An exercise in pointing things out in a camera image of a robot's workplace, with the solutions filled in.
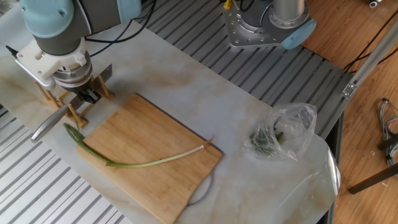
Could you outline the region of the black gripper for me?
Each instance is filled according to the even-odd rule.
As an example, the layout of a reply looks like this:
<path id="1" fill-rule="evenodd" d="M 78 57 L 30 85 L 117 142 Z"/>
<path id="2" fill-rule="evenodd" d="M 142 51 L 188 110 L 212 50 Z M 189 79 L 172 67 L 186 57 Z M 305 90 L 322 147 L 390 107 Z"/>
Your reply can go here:
<path id="1" fill-rule="evenodd" d="M 95 104 L 100 98 L 101 95 L 93 90 L 85 90 L 91 88 L 92 79 L 83 79 L 77 82 L 62 82 L 62 88 L 69 92 L 77 93 L 77 97 L 82 101 L 87 101 L 91 104 Z"/>

